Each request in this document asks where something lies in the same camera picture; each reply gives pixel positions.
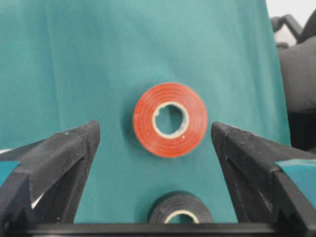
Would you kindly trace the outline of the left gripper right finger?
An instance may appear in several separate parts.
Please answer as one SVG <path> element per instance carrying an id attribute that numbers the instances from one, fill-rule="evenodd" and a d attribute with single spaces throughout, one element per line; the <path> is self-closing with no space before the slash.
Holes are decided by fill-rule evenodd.
<path id="1" fill-rule="evenodd" d="M 253 133 L 214 122 L 211 140 L 239 222 L 287 221 L 296 229 L 316 227 L 316 209 L 277 165 L 315 161 L 316 156 Z"/>

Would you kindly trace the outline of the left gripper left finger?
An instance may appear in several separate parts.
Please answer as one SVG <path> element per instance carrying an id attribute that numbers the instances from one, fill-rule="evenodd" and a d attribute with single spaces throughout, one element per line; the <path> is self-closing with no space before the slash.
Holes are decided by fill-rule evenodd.
<path id="1" fill-rule="evenodd" d="M 0 227 L 72 223 L 100 142 L 91 121 L 0 155 L 17 165 L 0 186 Z"/>

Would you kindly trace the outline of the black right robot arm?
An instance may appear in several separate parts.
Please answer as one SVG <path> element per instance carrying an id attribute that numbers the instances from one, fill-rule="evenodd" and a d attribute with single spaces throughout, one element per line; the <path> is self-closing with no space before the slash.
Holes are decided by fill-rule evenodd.
<path id="1" fill-rule="evenodd" d="M 287 14 L 272 17 L 274 32 L 286 26 L 296 39 L 293 46 L 276 44 L 285 91 L 291 145 L 310 153 L 316 152 L 316 14 L 301 27 Z"/>

